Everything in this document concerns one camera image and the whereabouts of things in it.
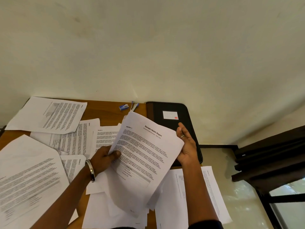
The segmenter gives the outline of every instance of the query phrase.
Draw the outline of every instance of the black sleeve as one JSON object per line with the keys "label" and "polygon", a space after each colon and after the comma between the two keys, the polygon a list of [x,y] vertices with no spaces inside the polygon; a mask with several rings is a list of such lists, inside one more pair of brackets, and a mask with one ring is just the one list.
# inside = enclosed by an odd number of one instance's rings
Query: black sleeve
{"label": "black sleeve", "polygon": [[221,222],[217,220],[205,220],[189,226],[189,229],[224,229]]}

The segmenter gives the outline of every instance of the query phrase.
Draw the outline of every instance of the forearm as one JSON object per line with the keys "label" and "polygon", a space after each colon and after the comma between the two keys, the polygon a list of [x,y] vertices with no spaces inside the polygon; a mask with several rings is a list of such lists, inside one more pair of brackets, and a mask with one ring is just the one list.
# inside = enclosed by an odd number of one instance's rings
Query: forearm
{"label": "forearm", "polygon": [[91,181],[89,167],[85,167],[78,173],[67,189],[52,204],[52,206],[32,226],[36,228],[67,228],[69,221],[76,209],[78,202],[86,186]]}
{"label": "forearm", "polygon": [[198,161],[182,165],[189,225],[218,220]]}

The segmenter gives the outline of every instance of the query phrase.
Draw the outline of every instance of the table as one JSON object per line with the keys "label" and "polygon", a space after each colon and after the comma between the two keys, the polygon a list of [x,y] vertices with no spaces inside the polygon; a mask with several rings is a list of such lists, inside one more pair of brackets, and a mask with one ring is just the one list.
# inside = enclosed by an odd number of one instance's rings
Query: table
{"label": "table", "polygon": [[[94,101],[94,100],[72,100],[78,102],[87,102],[87,108],[81,118],[81,120],[90,120],[99,118],[101,126],[112,126],[122,123],[124,115],[127,115],[129,109],[120,111],[119,106],[126,104],[123,102],[108,102],[108,101]],[[136,113],[139,113],[146,117],[146,104],[139,104],[135,110]],[[12,140],[20,137],[21,135],[26,134],[30,135],[28,131],[5,131],[0,137],[0,150],[5,147]],[[74,220],[67,228],[68,229],[81,229],[87,204],[89,201],[89,195],[85,194],[86,191],[82,194],[82,197],[78,203],[77,212],[79,217]],[[154,211],[149,211],[147,215],[147,229],[156,229],[156,215]]]}

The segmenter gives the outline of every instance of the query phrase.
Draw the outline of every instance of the person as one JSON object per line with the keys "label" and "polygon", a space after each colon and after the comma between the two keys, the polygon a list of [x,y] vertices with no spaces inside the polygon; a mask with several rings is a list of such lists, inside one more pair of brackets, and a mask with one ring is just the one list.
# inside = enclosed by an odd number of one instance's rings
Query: person
{"label": "person", "polygon": [[[204,182],[197,157],[196,143],[182,123],[178,124],[177,136],[184,141],[177,160],[181,163],[183,170],[189,229],[223,228]],[[120,157],[120,151],[115,151],[108,156],[110,147],[101,147],[90,160],[96,175],[106,170],[113,160]],[[85,165],[61,196],[31,228],[67,228],[82,193],[90,181],[91,172],[88,165]]]}

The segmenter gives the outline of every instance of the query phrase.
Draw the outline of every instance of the silver bracelet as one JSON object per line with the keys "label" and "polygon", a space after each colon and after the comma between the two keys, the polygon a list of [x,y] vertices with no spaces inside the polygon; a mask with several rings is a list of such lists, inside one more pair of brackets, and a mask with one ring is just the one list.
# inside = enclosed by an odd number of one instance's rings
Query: silver bracelet
{"label": "silver bracelet", "polygon": [[94,170],[93,167],[91,165],[91,162],[89,160],[86,160],[87,165],[89,166],[90,172],[91,172],[91,181],[94,182],[95,181],[95,175],[94,175]]}

